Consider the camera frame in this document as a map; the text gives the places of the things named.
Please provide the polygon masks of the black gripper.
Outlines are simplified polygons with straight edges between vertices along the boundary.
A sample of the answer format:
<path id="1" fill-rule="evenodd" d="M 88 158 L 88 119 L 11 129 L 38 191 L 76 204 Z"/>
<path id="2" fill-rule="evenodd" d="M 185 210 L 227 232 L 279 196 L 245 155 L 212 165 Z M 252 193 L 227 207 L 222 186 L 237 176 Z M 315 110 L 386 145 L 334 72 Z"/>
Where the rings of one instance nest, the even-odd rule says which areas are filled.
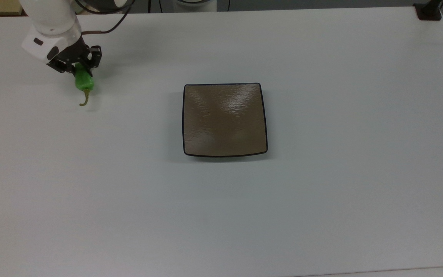
<path id="1" fill-rule="evenodd" d="M 49 67 L 60 73 L 76 74 L 75 64 L 80 64 L 93 77 L 93 69 L 98 68 L 102 59 L 102 49 L 99 45 L 88 46 L 83 37 L 65 48 L 47 63 Z"/>

